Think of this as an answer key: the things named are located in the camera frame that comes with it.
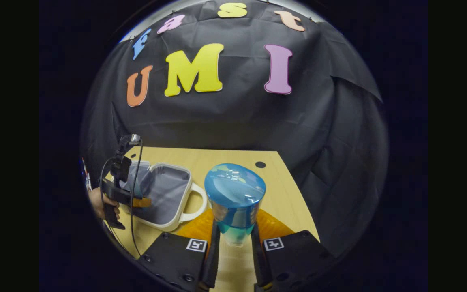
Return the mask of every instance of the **black cloth backdrop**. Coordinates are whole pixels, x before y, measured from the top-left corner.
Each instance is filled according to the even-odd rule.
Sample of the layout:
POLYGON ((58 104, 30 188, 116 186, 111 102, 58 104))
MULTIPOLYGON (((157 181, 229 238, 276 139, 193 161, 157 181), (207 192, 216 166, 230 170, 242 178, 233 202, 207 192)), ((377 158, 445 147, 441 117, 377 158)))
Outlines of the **black cloth backdrop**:
POLYGON ((103 163, 126 133, 141 135, 145 146, 278 151, 322 244, 341 255, 368 226, 386 176, 388 134, 377 85, 352 45, 327 22, 258 1, 244 2, 244 17, 219 18, 219 6, 226 2, 203 2, 167 15, 149 27, 134 61, 132 46, 141 34, 109 55, 94 80, 81 130, 81 155, 92 184, 98 184, 103 163), (288 28, 274 11, 291 12, 306 31, 288 28), (185 18, 179 27, 156 34, 180 14, 185 18), (211 43, 224 45, 219 54, 223 89, 182 89, 166 97, 167 55, 183 50, 192 61, 211 43), (270 69, 266 44, 293 52, 289 95, 263 88, 270 69), (129 107, 126 80, 148 65, 153 69, 147 97, 129 107))

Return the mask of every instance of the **case handle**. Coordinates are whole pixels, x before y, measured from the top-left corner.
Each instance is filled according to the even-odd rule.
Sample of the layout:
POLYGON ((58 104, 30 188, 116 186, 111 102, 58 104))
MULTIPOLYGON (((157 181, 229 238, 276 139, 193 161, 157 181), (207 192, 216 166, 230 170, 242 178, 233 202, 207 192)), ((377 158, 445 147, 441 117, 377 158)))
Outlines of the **case handle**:
POLYGON ((201 197, 203 198, 203 203, 201 204, 201 207, 199 208, 199 210, 195 211, 192 214, 182 213, 180 216, 180 223, 193 220, 194 218, 199 216, 201 213, 203 213, 204 209, 206 209, 206 202, 208 202, 208 199, 206 197, 206 193, 204 192, 204 190, 200 186, 196 185, 196 183, 194 182, 192 182, 191 190, 201 195, 201 197))

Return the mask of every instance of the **clear plastic pitcher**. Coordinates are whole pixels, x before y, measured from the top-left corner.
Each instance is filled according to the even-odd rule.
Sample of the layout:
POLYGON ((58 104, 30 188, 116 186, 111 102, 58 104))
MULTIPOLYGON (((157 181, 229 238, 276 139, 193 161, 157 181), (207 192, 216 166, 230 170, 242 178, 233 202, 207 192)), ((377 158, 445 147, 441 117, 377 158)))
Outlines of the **clear plastic pitcher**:
POLYGON ((265 182, 248 168, 224 163, 208 172, 204 188, 226 243, 242 247, 255 224, 266 192, 265 182))

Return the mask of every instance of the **table surface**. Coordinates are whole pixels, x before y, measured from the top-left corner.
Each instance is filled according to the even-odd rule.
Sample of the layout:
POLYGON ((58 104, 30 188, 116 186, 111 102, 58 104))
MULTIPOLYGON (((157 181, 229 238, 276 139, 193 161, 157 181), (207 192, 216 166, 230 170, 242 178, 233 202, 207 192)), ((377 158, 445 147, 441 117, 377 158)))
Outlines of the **table surface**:
MULTIPOLYGON (((137 163, 139 146, 133 147, 126 157, 137 163)), ((156 163, 169 163, 188 168, 193 181, 204 187, 204 178, 208 171, 217 164, 234 163, 256 172, 266 183, 266 194, 261 202, 261 209, 286 224, 293 231, 309 230, 319 240, 313 218, 309 213, 302 194, 298 190, 289 170, 275 151, 238 151, 238 150, 204 150, 186 148, 144 147, 141 160, 156 163), (265 168, 258 168, 255 163, 262 161, 265 168)), ((199 209, 202 198, 192 192, 185 207, 185 213, 193 213, 199 209)), ((120 206, 120 220, 126 229, 114 229, 121 244, 134 257, 139 258, 132 242, 130 218, 123 206, 120 206)), ((172 231, 176 233, 184 223, 172 231)), ((147 226, 133 217, 133 227, 137 247, 144 253, 162 231, 147 226)), ((215 288, 212 291, 252 291, 256 283, 253 266, 251 238, 248 236, 241 248, 230 247, 221 238, 219 241, 219 266, 215 288)))

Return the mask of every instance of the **person's hand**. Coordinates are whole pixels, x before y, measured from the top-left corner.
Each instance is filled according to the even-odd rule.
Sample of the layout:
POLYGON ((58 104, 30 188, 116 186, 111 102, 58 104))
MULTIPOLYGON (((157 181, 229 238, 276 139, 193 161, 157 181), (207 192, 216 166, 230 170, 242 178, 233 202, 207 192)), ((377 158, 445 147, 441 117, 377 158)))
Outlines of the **person's hand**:
MULTIPOLYGON (((100 219, 104 220, 105 219, 104 205, 102 205, 102 197, 100 197, 100 188, 99 187, 97 187, 96 189, 89 192, 89 201, 91 201, 91 205, 93 205, 93 208, 95 209, 95 212, 96 212, 97 216, 100 219)), ((118 209, 120 204, 117 201, 111 200, 105 194, 104 194, 104 203, 115 206, 116 218, 120 219, 120 215, 119 215, 120 210, 118 209)))

